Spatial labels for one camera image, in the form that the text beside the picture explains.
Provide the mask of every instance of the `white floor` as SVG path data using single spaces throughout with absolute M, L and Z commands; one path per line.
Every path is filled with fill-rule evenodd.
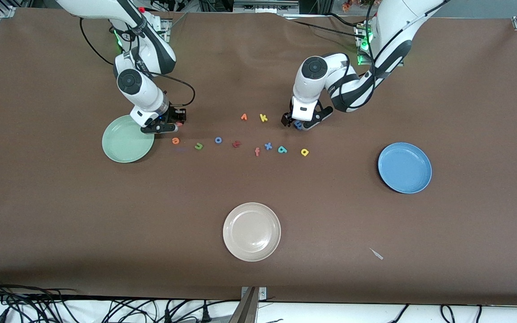
M 136 301 L 135 306 L 145 301 Z M 171 308 L 180 301 L 171 303 Z M 66 302 L 73 315 L 80 323 L 99 323 L 109 311 L 110 301 L 67 301 Z M 237 302 L 221 303 L 209 306 L 211 317 L 224 317 L 232 315 L 237 306 Z M 176 313 L 173 319 L 179 319 L 185 313 L 200 307 L 202 301 L 191 301 Z M 74 320 L 60 305 L 59 311 L 63 321 L 74 323 Z M 155 306 L 157 307 L 158 317 L 155 317 Z M 154 319 L 160 318 L 164 312 L 166 301 L 156 301 L 156 304 L 149 303 L 142 307 Z M 308 323 L 308 322 L 333 322 L 333 323 L 390 323 L 403 308 L 403 305 L 375 305 L 375 304 L 329 304 L 329 303 L 260 303 L 257 323 L 271 323 L 283 319 L 282 323 Z M 474 323 L 478 307 L 476 306 L 452 306 L 456 323 Z M 0 304 L 0 314 L 6 306 Z M 33 319 L 37 319 L 35 311 L 25 310 L 26 314 Z M 128 314 L 129 310 L 122 310 L 117 315 L 111 317 L 109 322 L 117 322 L 121 317 Z M 193 315 L 201 318 L 202 311 Z M 19 323 L 20 317 L 13 311 L 9 312 L 6 323 Z M 134 315 L 124 322 L 144 323 L 143 315 Z M 445 323 L 440 315 L 438 305 L 411 305 L 402 315 L 399 323 Z M 482 309 L 480 323 L 517 323 L 517 307 L 485 306 Z

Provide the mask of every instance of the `blue plate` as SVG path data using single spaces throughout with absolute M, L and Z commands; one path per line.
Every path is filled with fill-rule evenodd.
M 378 172 L 386 185 L 396 192 L 413 194 L 428 186 L 432 165 L 415 145 L 394 143 L 380 153 Z

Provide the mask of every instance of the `plate rim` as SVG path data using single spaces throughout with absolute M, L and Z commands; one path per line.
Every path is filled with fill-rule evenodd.
M 143 155 L 138 157 L 137 159 L 135 159 L 135 160 L 115 159 L 114 156 L 111 156 L 111 155 L 109 155 L 107 153 L 107 149 L 105 149 L 105 141 L 106 141 L 106 138 L 108 137 L 107 131 L 109 131 L 109 134 L 113 133 L 113 129 L 111 129 L 111 126 L 113 126 L 113 123 L 115 123 L 115 122 L 117 122 L 117 121 L 119 121 L 121 119 L 124 119 L 125 121 L 133 121 L 133 122 L 135 122 L 133 120 L 133 118 L 131 118 L 131 116 L 129 116 L 129 114 L 126 114 L 125 116 L 121 116 L 121 117 L 111 121 L 111 123 L 109 123 L 109 125 L 105 128 L 105 131 L 103 131 L 103 137 L 101 138 L 101 147 L 103 148 L 103 153 L 105 154 L 105 156 L 107 156 L 110 160 L 113 160 L 114 162 L 121 163 L 121 164 L 133 163 L 133 162 L 136 162 L 137 160 L 145 157 L 145 155 L 149 153 L 149 151 L 151 150 L 151 148 L 153 147 L 153 144 L 154 144 L 154 135 L 149 135 L 149 137 L 151 138 L 149 149 L 147 149 L 147 151 Z M 121 127 L 121 125 L 123 125 L 122 122 L 118 123 L 117 125 L 115 125 L 113 127 L 116 127 L 116 126 Z
M 253 260 L 247 260 L 247 259 L 242 259 L 240 256 L 237 256 L 233 251 L 232 249 L 229 247 L 228 243 L 227 243 L 227 235 L 226 233 L 228 232 L 228 227 L 230 227 L 230 225 L 228 225 L 228 223 L 230 223 L 231 221 L 229 220 L 231 217 L 236 217 L 237 215 L 240 214 L 240 212 L 236 213 L 235 214 L 235 210 L 237 210 L 239 207 L 243 207 L 243 206 L 246 206 L 246 205 L 259 205 L 260 207 L 265 207 L 267 209 L 267 211 L 269 211 L 269 213 L 271 213 L 272 215 L 272 218 L 274 218 L 275 220 L 275 232 L 277 232 L 277 235 L 278 237 L 276 238 L 276 241 L 274 242 L 274 240 L 271 240 L 269 243 L 273 243 L 273 247 L 272 247 L 272 250 L 271 252 L 267 253 L 265 256 L 263 256 L 262 258 L 259 258 L 259 259 L 253 259 Z M 225 247 L 227 248 L 227 250 L 230 252 L 231 255 L 233 255 L 234 257 L 236 257 L 237 259 L 240 259 L 244 262 L 259 262 L 261 260 L 264 260 L 264 259 L 267 259 L 268 257 L 270 257 L 273 253 L 275 253 L 275 250 L 276 248 L 279 247 L 279 243 L 280 243 L 280 238 L 281 238 L 281 235 L 282 235 L 282 229 L 281 229 L 281 226 L 280 226 L 280 220 L 279 220 L 279 217 L 277 217 L 275 211 L 273 211 L 270 207 L 268 207 L 267 205 L 264 205 L 262 203 L 258 203 L 258 202 L 246 202 L 246 203 L 243 203 L 243 204 L 240 204 L 240 205 L 237 205 L 235 206 L 229 213 L 228 215 L 226 216 L 226 218 L 224 219 L 224 223 L 223 223 L 223 243 L 225 245 Z
M 419 152 L 422 153 L 422 155 L 424 156 L 425 158 L 425 161 L 426 161 L 426 164 L 427 164 L 427 167 L 429 168 L 429 176 L 428 176 L 428 180 L 426 181 L 426 183 L 424 184 L 424 186 L 422 186 L 419 190 L 414 190 L 412 192 L 408 192 L 408 191 L 402 191 L 398 188 L 394 188 L 392 185 L 390 185 L 389 182 L 387 182 L 385 179 L 384 179 L 384 174 L 382 173 L 382 167 L 381 167 L 381 161 L 384 159 L 384 154 L 385 152 L 388 150 L 388 149 L 392 149 L 392 146 L 396 146 L 396 145 L 408 145 L 410 147 L 413 147 L 414 149 L 417 149 Z M 430 159 L 428 158 L 428 155 L 426 155 L 426 153 L 420 149 L 418 146 L 416 145 L 412 145 L 411 143 L 406 143 L 404 141 L 399 141 L 397 143 L 391 143 L 390 145 L 387 145 L 386 147 L 384 147 L 384 149 L 382 149 L 382 151 L 380 152 L 380 155 L 378 156 L 378 162 L 377 162 L 377 166 L 378 166 L 378 172 L 380 174 L 380 178 L 382 178 L 382 182 L 384 182 L 388 187 L 390 187 L 392 190 L 395 190 L 396 192 L 399 192 L 399 193 L 402 193 L 402 194 L 416 194 L 418 192 L 421 192 L 423 191 L 425 188 L 427 188 L 427 186 L 430 184 L 430 181 L 432 180 L 432 163 L 430 162 Z

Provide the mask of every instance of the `white paper scrap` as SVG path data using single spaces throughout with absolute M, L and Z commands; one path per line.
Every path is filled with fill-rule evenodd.
M 384 257 L 380 256 L 380 254 L 378 252 L 374 251 L 372 248 L 368 248 L 368 249 L 370 249 L 374 253 L 374 255 L 378 257 L 378 259 L 384 260 Z

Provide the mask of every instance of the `gray floor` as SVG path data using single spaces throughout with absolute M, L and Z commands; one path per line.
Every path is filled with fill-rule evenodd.
M 517 0 L 452 0 L 436 13 L 452 18 L 512 18 L 517 15 Z

